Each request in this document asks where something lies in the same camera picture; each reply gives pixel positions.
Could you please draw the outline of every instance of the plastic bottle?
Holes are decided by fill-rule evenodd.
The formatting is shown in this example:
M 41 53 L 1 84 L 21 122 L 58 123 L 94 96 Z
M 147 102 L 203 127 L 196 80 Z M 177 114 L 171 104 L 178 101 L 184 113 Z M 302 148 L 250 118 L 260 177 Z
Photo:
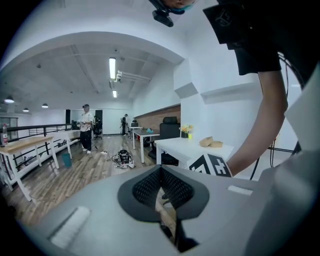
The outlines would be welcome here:
M 3 126 L 2 134 L 3 134 L 3 144 L 7 145 L 8 144 L 8 132 L 7 132 L 6 124 L 4 124 L 4 126 Z

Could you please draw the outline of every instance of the blue object on table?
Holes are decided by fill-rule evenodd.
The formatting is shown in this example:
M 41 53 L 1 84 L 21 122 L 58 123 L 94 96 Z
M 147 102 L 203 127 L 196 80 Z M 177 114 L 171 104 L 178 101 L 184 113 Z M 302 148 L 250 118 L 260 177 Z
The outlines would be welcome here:
M 72 166 L 72 161 L 70 158 L 70 154 L 63 154 L 62 155 L 62 160 L 64 162 L 65 167 L 70 168 Z

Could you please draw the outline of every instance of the flower pot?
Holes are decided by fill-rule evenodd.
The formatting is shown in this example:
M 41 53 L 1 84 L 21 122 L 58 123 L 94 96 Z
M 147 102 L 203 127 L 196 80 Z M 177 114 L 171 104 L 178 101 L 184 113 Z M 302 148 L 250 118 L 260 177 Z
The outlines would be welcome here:
M 181 138 L 188 138 L 188 133 L 186 133 L 186 132 L 181 132 Z

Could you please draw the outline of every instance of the chair headrest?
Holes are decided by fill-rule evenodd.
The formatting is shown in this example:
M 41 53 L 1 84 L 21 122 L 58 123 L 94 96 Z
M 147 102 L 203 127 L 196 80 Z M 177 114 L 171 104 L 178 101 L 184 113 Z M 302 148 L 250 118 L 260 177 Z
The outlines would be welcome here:
M 167 116 L 162 121 L 164 124 L 177 124 L 178 119 L 176 116 Z

